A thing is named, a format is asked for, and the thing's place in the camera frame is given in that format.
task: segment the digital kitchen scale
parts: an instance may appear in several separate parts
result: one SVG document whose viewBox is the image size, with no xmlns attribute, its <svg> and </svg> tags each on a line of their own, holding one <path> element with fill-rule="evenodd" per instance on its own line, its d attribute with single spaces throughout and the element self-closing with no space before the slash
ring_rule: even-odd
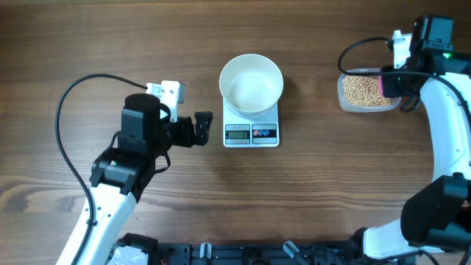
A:
<svg viewBox="0 0 471 265">
<path fill-rule="evenodd" d="M 280 144 L 278 103 L 263 113 L 244 116 L 223 100 L 222 119 L 222 140 L 225 147 L 276 147 Z"/>
</svg>

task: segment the wooden table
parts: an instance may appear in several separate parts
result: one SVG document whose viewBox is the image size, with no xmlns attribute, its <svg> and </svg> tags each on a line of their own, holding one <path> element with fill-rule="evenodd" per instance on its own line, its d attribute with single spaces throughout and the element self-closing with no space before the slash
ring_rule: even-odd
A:
<svg viewBox="0 0 471 265">
<path fill-rule="evenodd" d="M 415 17 L 431 13 L 453 16 L 456 50 L 470 52 L 467 1 L 85 2 L 0 7 L 0 264 L 55 263 L 77 222 L 85 195 L 58 152 L 54 116 L 66 87 L 86 74 L 179 80 L 187 85 L 180 114 L 214 113 L 210 142 L 171 149 L 171 168 L 154 177 L 120 236 L 195 244 L 345 239 L 399 218 L 430 182 L 425 110 L 343 112 L 336 61 L 351 43 L 410 32 Z M 286 80 L 276 149 L 222 144 L 219 73 L 246 53 L 272 59 Z M 345 67 L 391 63 L 375 43 Z M 124 98 L 137 92 L 97 79 L 69 94 L 63 141 L 86 180 L 120 128 Z"/>
</svg>

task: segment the grain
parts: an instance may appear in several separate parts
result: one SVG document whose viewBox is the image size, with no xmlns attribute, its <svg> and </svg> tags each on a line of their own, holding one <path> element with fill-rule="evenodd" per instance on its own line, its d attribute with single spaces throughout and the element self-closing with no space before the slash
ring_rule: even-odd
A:
<svg viewBox="0 0 471 265">
<path fill-rule="evenodd" d="M 355 106 L 386 106 L 389 99 L 381 96 L 378 80 L 371 77 L 346 76 L 342 81 L 344 96 Z"/>
</svg>

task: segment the black cable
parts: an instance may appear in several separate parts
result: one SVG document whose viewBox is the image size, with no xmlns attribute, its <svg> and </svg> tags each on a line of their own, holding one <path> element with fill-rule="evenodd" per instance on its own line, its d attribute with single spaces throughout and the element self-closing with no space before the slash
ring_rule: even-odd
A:
<svg viewBox="0 0 471 265">
<path fill-rule="evenodd" d="M 90 217 L 87 222 L 87 230 L 85 231 L 85 235 L 83 236 L 82 243 L 80 243 L 80 247 L 77 250 L 77 254 L 75 254 L 74 260 L 72 261 L 72 264 L 76 264 L 77 261 L 80 258 L 80 255 L 82 254 L 83 248 L 85 247 L 85 244 L 87 243 L 88 237 L 90 236 L 91 229 L 93 227 L 93 223 L 95 222 L 95 207 L 94 207 L 94 202 L 93 202 L 93 197 L 91 196 L 90 190 L 87 188 L 85 182 L 83 182 L 83 179 L 80 177 L 79 172 L 75 169 L 74 165 L 72 165 L 72 162 L 70 159 L 68 159 L 67 154 L 65 153 L 64 146 L 62 145 L 62 141 L 60 140 L 60 128 L 59 128 L 59 120 L 60 120 L 60 109 L 62 108 L 62 104 L 64 103 L 64 99 L 67 96 L 68 92 L 74 86 L 79 84 L 82 81 L 89 80 L 91 78 L 96 78 L 96 77 L 106 77 L 106 78 L 111 78 L 115 80 L 119 80 L 125 83 L 128 83 L 130 85 L 134 85 L 138 88 L 143 88 L 147 89 L 145 85 L 139 85 L 138 83 L 135 83 L 133 81 L 129 81 L 128 79 L 122 78 L 122 77 L 117 77 L 113 76 L 111 74 L 90 74 L 88 76 L 79 78 L 77 81 L 73 82 L 72 85 L 70 85 L 62 95 L 62 97 L 59 100 L 59 105 L 57 106 L 57 112 L 56 112 L 56 119 L 55 119 L 55 129 L 56 129 L 56 140 L 57 140 L 57 145 L 59 146 L 60 154 L 63 156 L 65 162 L 67 163 L 67 166 L 72 170 L 72 173 L 74 173 L 76 179 L 79 181 L 80 185 L 82 186 L 83 191 L 85 192 L 85 196 L 87 197 L 88 201 L 88 207 L 90 208 Z"/>
<path fill-rule="evenodd" d="M 159 174 L 159 173 L 162 173 L 164 172 L 165 170 L 169 169 L 170 167 L 170 157 L 169 157 L 169 154 L 167 152 L 165 152 L 165 154 L 163 154 L 163 156 L 165 157 L 165 160 L 167 162 L 167 167 L 164 167 L 162 169 L 157 169 L 155 170 L 154 174 Z"/>
<path fill-rule="evenodd" d="M 118 131 L 118 132 L 115 132 L 115 134 L 113 134 L 113 137 L 111 138 L 111 143 L 110 145 L 103 151 L 103 152 L 106 152 L 108 150 L 110 150 L 111 148 L 113 148 L 113 145 L 115 144 L 115 140 L 116 140 L 116 137 L 121 133 L 121 131 Z"/>
<path fill-rule="evenodd" d="M 368 39 L 365 39 L 365 40 L 360 40 L 359 42 L 352 44 L 351 46 L 349 46 L 348 48 L 346 48 L 346 49 L 340 54 L 339 61 L 338 61 L 338 63 L 337 63 L 337 67 L 339 68 L 339 70 L 340 70 L 343 74 L 351 75 L 351 76 L 360 76 L 360 77 L 376 77 L 376 76 L 386 76 L 386 75 L 396 75 L 396 76 L 397 76 L 397 75 L 399 75 L 399 76 L 402 76 L 402 75 L 418 75 L 418 76 L 429 77 L 429 78 L 438 80 L 438 81 L 442 82 L 443 84 L 445 84 L 445 85 L 456 95 L 456 97 L 458 98 L 460 105 L 463 107 L 464 115 L 466 116 L 466 119 L 467 119 L 467 122 L 468 122 L 468 127 L 469 127 L 469 129 L 471 130 L 471 112 L 470 112 L 470 109 L 468 108 L 468 103 L 467 103 L 467 101 L 464 100 L 463 95 L 461 95 L 461 93 L 458 91 L 458 89 L 456 89 L 450 82 L 448 82 L 446 79 L 444 79 L 444 78 L 442 78 L 442 77 L 438 77 L 438 76 L 436 76 L 435 74 L 423 73 L 423 72 L 419 72 L 419 71 L 390 71 L 390 72 L 351 73 L 351 72 L 345 71 L 345 70 L 341 67 L 341 62 L 342 62 L 342 60 L 344 59 L 344 56 L 345 56 L 351 49 L 353 49 L 353 48 L 355 48 L 356 46 L 361 45 L 361 44 L 363 44 L 363 43 L 367 43 L 367 42 L 374 41 L 374 40 L 389 41 L 388 38 L 376 37 L 376 38 L 368 38 Z"/>
<path fill-rule="evenodd" d="M 470 245 L 468 246 L 466 252 L 463 254 L 463 258 L 459 261 L 458 265 L 465 265 L 466 262 L 470 259 L 471 256 L 471 242 Z"/>
<path fill-rule="evenodd" d="M 416 99 L 414 104 L 412 105 L 412 107 L 410 108 L 407 108 L 411 102 L 412 102 L 412 99 Z M 420 104 L 420 96 L 409 96 L 409 98 L 407 99 L 406 103 L 404 103 L 404 105 L 400 106 L 400 111 L 402 112 L 412 112 L 414 110 L 417 109 L 417 107 L 419 107 L 419 104 Z"/>
<path fill-rule="evenodd" d="M 380 264 L 380 263 L 384 263 L 384 262 L 387 262 L 387 261 L 393 261 L 393 260 L 397 260 L 397 259 L 413 257 L 415 255 L 418 255 L 419 257 L 422 256 L 422 255 L 426 255 L 427 258 L 429 258 L 430 261 L 432 261 L 433 265 L 440 265 L 439 262 L 432 256 L 432 254 L 430 254 L 429 252 L 427 252 L 425 250 L 417 250 L 417 251 L 410 252 L 410 253 L 407 253 L 407 254 L 389 256 L 388 258 L 382 258 L 380 260 L 377 260 L 377 263 Z"/>
</svg>

